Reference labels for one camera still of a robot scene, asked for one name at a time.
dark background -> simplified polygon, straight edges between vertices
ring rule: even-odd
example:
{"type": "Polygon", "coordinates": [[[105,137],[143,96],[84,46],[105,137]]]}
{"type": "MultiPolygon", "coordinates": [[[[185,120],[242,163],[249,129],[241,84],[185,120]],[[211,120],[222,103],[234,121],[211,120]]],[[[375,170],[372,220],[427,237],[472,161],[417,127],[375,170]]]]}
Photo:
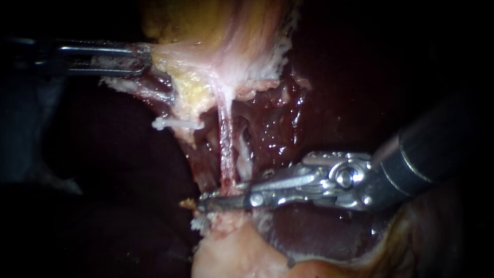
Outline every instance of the dark background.
{"type": "MultiPolygon", "coordinates": [[[[488,66],[486,37],[490,36],[485,10],[472,2],[352,2],[322,7],[307,1],[302,20],[314,25],[322,41],[331,35],[329,54],[314,36],[296,34],[294,39],[309,48],[314,45],[318,50],[314,53],[319,54],[312,55],[314,65],[335,67],[355,90],[365,91],[373,82],[383,88],[398,84],[392,88],[400,88],[396,92],[399,105],[390,109],[393,112],[383,118],[373,136],[356,142],[359,149],[372,152],[391,132],[448,92],[489,93],[483,87],[488,66]],[[373,64],[385,67],[387,75],[367,80],[373,64]]],[[[9,2],[1,13],[3,34],[145,39],[133,1],[19,1],[9,2]]],[[[154,116],[143,103],[98,87],[97,81],[89,77],[66,81],[61,105],[43,139],[48,165],[63,178],[75,178],[84,195],[68,195],[37,184],[2,185],[0,271],[13,271],[16,276],[187,276],[187,257],[198,235],[188,228],[189,213],[175,204],[198,192],[185,159],[169,132],[151,129],[154,116]]],[[[364,102],[368,99],[355,101],[372,105],[364,102]]],[[[342,109],[351,110],[354,105],[350,100],[341,103],[342,109]]],[[[356,128],[364,125],[350,123],[356,128]]],[[[467,175],[471,184],[465,190],[468,202],[478,198],[477,188],[484,186],[478,183],[483,169],[465,171],[473,173],[467,175]]],[[[477,255],[477,247],[492,247],[489,212],[488,202],[465,210],[469,271],[481,271],[490,262],[489,255],[477,255]]]]}

white fibrous tissue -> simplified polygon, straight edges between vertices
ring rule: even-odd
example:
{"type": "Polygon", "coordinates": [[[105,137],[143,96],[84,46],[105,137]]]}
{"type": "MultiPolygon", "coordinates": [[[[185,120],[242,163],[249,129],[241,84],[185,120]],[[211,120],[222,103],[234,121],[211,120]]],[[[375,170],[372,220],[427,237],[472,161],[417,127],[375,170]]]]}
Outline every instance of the white fibrous tissue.
{"type": "MultiPolygon", "coordinates": [[[[170,10],[161,13],[163,21],[168,24],[175,22],[180,26],[169,30],[169,33],[162,30],[156,33],[153,29],[156,22],[144,22],[147,35],[157,36],[158,39],[156,44],[144,44],[152,58],[152,68],[148,74],[166,73],[171,80],[170,92],[164,92],[142,77],[107,77],[102,81],[118,91],[152,100],[153,105],[156,102],[165,103],[169,108],[164,113],[167,116],[159,115],[152,122],[152,127],[157,130],[170,127],[176,138],[192,148],[196,147],[194,132],[204,127],[201,115],[216,109],[220,184],[222,193],[229,194],[237,174],[244,180],[249,179],[252,173],[247,146],[242,142],[234,143],[232,101],[247,101],[256,92],[279,86],[283,66],[288,62],[285,53],[292,47],[290,34],[296,28],[298,4],[276,0],[222,2],[221,8],[216,4],[209,6],[209,2],[201,5],[204,9],[211,9],[211,16],[205,12],[196,14],[185,4],[180,15],[170,10]],[[196,21],[198,16],[205,18],[202,22],[196,21]],[[240,154],[238,163],[235,162],[235,151],[240,154]]],[[[150,16],[149,19],[157,21],[158,16],[150,16]]]]}
{"type": "Polygon", "coordinates": [[[165,127],[181,127],[191,130],[197,130],[204,128],[204,123],[187,120],[167,119],[166,117],[157,117],[151,123],[151,126],[154,127],[156,130],[163,130],[165,129],[165,127]]]}

